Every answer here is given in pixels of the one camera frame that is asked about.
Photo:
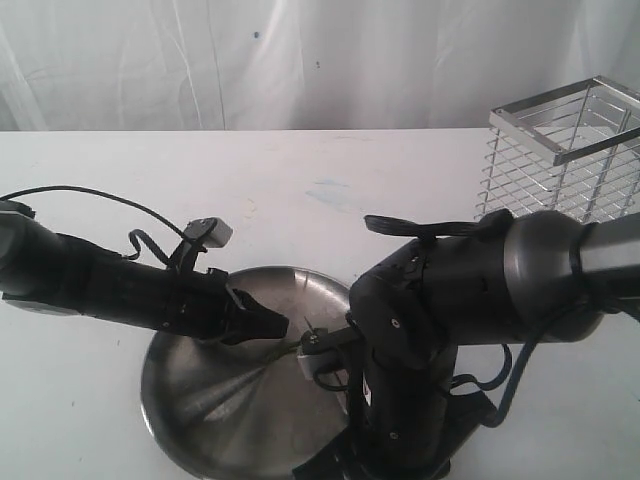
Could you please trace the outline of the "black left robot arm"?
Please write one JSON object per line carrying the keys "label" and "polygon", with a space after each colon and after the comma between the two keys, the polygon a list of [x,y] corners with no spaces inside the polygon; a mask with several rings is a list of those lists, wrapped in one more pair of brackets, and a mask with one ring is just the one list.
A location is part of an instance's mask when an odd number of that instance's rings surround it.
{"label": "black left robot arm", "polygon": [[234,289],[227,272],[194,269],[207,248],[223,247],[231,228],[217,217],[191,221],[170,256],[142,230],[129,239],[162,263],[139,263],[85,239],[55,233],[33,210],[14,201],[1,204],[1,298],[24,310],[84,315],[199,340],[236,345],[282,339],[288,319]]}

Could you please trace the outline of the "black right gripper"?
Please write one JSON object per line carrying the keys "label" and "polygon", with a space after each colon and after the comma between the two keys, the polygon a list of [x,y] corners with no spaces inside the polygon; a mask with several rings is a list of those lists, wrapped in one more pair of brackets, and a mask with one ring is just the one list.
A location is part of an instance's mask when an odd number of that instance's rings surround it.
{"label": "black right gripper", "polygon": [[439,448],[425,466],[401,468],[360,448],[364,400],[347,395],[348,423],[336,437],[304,464],[292,470],[294,479],[442,479],[451,470],[452,450]]}

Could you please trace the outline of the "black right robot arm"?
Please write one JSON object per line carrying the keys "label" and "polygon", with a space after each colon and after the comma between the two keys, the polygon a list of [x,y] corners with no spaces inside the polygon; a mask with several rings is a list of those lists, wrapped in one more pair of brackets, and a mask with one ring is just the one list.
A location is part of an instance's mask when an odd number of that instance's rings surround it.
{"label": "black right robot arm", "polygon": [[479,427],[501,425],[534,349],[639,315],[639,217],[581,223],[506,209],[476,222],[369,215],[405,244],[350,287],[347,325],[302,337],[312,380],[339,370],[346,428],[297,479],[441,479]]}

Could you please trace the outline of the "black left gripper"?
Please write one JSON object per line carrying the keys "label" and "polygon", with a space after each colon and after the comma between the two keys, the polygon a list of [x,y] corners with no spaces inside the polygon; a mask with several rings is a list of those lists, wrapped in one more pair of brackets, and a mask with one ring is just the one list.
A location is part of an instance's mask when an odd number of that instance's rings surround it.
{"label": "black left gripper", "polygon": [[174,275],[160,330],[209,340],[210,345],[284,338],[289,320],[244,290],[232,293],[228,280],[227,272],[215,268]]}

